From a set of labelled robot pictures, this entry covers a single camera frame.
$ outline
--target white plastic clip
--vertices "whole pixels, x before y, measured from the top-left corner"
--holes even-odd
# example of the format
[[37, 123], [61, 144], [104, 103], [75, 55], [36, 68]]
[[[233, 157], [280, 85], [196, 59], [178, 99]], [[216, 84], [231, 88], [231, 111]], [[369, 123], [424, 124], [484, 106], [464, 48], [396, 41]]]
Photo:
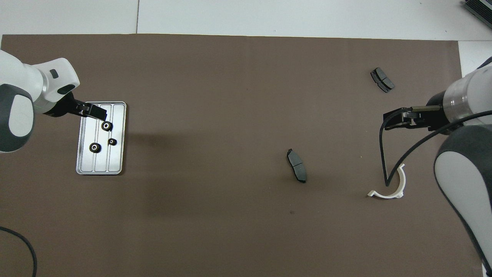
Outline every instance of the white plastic clip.
[[384, 199], [401, 198], [403, 196], [403, 189], [405, 188], [405, 185], [406, 185], [406, 176], [405, 176], [405, 172], [403, 171], [404, 166], [405, 166], [405, 164], [400, 164], [400, 166], [397, 169], [398, 174], [400, 175], [400, 185], [398, 186], [398, 189], [394, 193], [392, 193], [388, 196], [384, 196], [384, 195], [377, 193], [375, 190], [371, 190], [368, 193], [368, 195], [369, 196], [377, 196], [379, 198], [384, 198]]

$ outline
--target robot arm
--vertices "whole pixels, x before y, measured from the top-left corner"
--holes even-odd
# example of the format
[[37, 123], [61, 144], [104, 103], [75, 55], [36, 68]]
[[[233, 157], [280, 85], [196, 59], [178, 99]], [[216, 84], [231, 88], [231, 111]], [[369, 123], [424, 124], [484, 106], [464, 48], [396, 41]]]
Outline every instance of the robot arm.
[[492, 276], [492, 125], [452, 132], [437, 154], [434, 173]]
[[[386, 130], [447, 128], [443, 134], [449, 137], [434, 163], [435, 179], [465, 226], [488, 276], [492, 276], [492, 115], [486, 115], [492, 110], [492, 66], [486, 66], [490, 62], [492, 58], [433, 96], [426, 106], [383, 115]], [[479, 113], [486, 116], [464, 121]]]
[[106, 110], [74, 99], [71, 91], [79, 84], [64, 58], [31, 66], [0, 50], [0, 153], [13, 152], [28, 141], [35, 113], [105, 120]]

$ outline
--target brown mat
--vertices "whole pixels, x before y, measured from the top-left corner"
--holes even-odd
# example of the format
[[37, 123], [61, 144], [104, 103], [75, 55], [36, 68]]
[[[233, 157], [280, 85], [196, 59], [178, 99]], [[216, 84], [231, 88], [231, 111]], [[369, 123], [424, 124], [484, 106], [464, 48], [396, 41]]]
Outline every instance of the brown mat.
[[[24, 63], [67, 58], [83, 101], [128, 104], [124, 172], [75, 172], [79, 118], [39, 116], [0, 157], [0, 224], [44, 276], [480, 276], [434, 181], [440, 136], [382, 180], [384, 112], [459, 79], [455, 41], [199, 35], [5, 35]], [[383, 68], [388, 94], [369, 72]], [[426, 130], [385, 135], [388, 163]], [[286, 160], [304, 160], [307, 183]], [[0, 276], [29, 276], [0, 234]]]

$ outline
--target black brake pad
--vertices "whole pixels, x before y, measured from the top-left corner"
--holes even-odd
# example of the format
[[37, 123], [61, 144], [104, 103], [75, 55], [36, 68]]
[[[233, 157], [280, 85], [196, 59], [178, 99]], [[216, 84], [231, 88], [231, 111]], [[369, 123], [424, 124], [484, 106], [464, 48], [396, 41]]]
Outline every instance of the black brake pad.
[[294, 171], [296, 179], [301, 183], [306, 183], [306, 169], [299, 155], [292, 151], [292, 149], [289, 149], [287, 152], [287, 159], [289, 160], [290, 166]]
[[374, 69], [370, 75], [377, 86], [384, 92], [388, 93], [395, 88], [395, 84], [386, 76], [386, 73], [381, 68]]

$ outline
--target cable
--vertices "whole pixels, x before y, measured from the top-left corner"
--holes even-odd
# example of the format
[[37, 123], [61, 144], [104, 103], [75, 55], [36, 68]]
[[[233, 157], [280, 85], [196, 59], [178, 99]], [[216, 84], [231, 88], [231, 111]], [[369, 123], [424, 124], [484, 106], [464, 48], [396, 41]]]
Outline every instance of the cable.
[[381, 152], [381, 163], [383, 165], [383, 175], [384, 175], [384, 182], [385, 182], [386, 186], [388, 186], [389, 183], [387, 181], [388, 180], [388, 173], [386, 172], [386, 162], [384, 161], [383, 130], [384, 130], [384, 127], [386, 127], [386, 125], [388, 124], [388, 122], [390, 122], [390, 120], [392, 120], [396, 116], [398, 116], [404, 112], [408, 112], [408, 111], [412, 111], [412, 108], [401, 108], [401, 109], [393, 112], [388, 117], [386, 117], [385, 120], [383, 120], [383, 124], [381, 124], [381, 128], [379, 129], [379, 150]]
[[31, 243], [28, 241], [28, 239], [26, 239], [23, 235], [15, 232], [13, 230], [10, 230], [8, 228], [2, 227], [2, 226], [0, 226], [0, 231], [7, 232], [9, 234], [12, 234], [12, 235], [20, 238], [28, 246], [29, 251], [31, 252], [31, 256], [32, 256], [32, 277], [36, 277], [36, 271], [37, 271], [36, 253], [34, 252], [34, 248], [32, 247]]
[[398, 169], [398, 166], [400, 166], [400, 164], [408, 157], [408, 155], [410, 155], [410, 153], [412, 153], [417, 147], [419, 147], [420, 145], [422, 145], [424, 142], [426, 142], [427, 140], [431, 139], [432, 137], [435, 137], [437, 134], [440, 134], [443, 131], [445, 131], [445, 130], [451, 128], [451, 127], [454, 127], [454, 126], [456, 126], [458, 124], [461, 124], [461, 123], [463, 123], [465, 121], [472, 120], [472, 119], [475, 119], [475, 118], [479, 118], [479, 117], [482, 117], [482, 116], [487, 116], [487, 115], [492, 115], [492, 110], [479, 112], [479, 113], [476, 113], [476, 114], [473, 114], [473, 115], [464, 117], [462, 119], [459, 119], [457, 121], [448, 123], [448, 124], [442, 126], [441, 128], [435, 130], [434, 132], [430, 133], [429, 135], [425, 136], [423, 139], [419, 140], [416, 144], [414, 144], [412, 147], [410, 147], [401, 156], [401, 158], [397, 161], [397, 163], [395, 164], [395, 166], [391, 170], [390, 176], [387, 179], [386, 179], [386, 167], [383, 167], [383, 171], [385, 173], [385, 184], [386, 184], [386, 186], [389, 186], [389, 184], [391, 182], [391, 179], [393, 178], [393, 176], [395, 175], [395, 173], [396, 173], [396, 171]]
[[484, 61], [484, 63], [481, 64], [479, 67], [477, 67], [477, 69], [481, 69], [482, 67], [484, 67], [484, 66], [486, 66], [486, 65], [488, 65], [490, 63], [492, 63], [492, 57], [490, 57], [486, 61]]

